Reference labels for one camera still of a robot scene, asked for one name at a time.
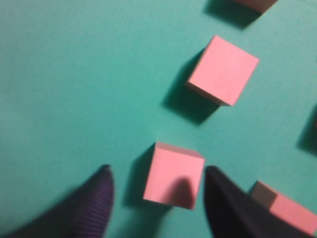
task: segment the turquoise background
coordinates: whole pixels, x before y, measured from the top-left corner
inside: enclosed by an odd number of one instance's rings
[[[237,104],[217,110],[182,87],[216,34],[261,60]],[[156,140],[317,213],[316,103],[315,0],[279,0],[262,16],[220,0],[1,0],[0,233],[111,164],[107,238],[210,237],[202,190],[194,211],[159,225],[125,205],[133,163]]]

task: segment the foam cube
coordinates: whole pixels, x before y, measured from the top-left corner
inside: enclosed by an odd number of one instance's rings
[[[219,105],[233,106],[259,59],[214,36],[186,85]]]
[[[234,0],[260,13],[265,13],[278,0]]]
[[[296,228],[314,235],[317,232],[317,215],[292,201],[286,196],[258,181],[252,197],[267,208],[272,214]]]
[[[204,162],[196,151],[157,142],[143,198],[194,209]]]

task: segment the cube face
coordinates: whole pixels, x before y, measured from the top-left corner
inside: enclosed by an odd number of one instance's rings
[[[296,228],[313,235],[317,231],[317,215],[278,193],[262,182],[257,182],[252,197],[272,214]]]
[[[234,0],[260,13],[265,13],[278,0]]]
[[[220,105],[233,106],[258,63],[253,55],[214,36],[186,85]]]
[[[204,162],[196,151],[157,142],[143,198],[193,209]]]

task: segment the block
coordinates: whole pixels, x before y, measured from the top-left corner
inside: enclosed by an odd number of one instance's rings
[[[265,13],[277,0],[234,0],[260,13]]]
[[[156,142],[143,198],[194,209],[204,162],[196,151]]]
[[[186,85],[222,106],[233,106],[259,59],[214,36]]]
[[[313,238],[271,214],[220,168],[205,170],[204,204],[215,238]]]
[[[299,230],[314,235],[317,231],[317,215],[292,201],[266,184],[257,181],[252,197],[272,214]]]

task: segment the pink cube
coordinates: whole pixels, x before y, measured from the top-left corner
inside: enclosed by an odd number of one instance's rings
[[[258,63],[253,55],[214,36],[186,85],[219,105],[233,106]]]
[[[196,151],[156,142],[143,198],[194,209],[204,162]]]
[[[277,0],[234,0],[260,13],[265,13]]]
[[[317,232],[317,215],[273,190],[266,184],[257,181],[252,197],[267,208],[272,214],[296,228],[314,235]]]

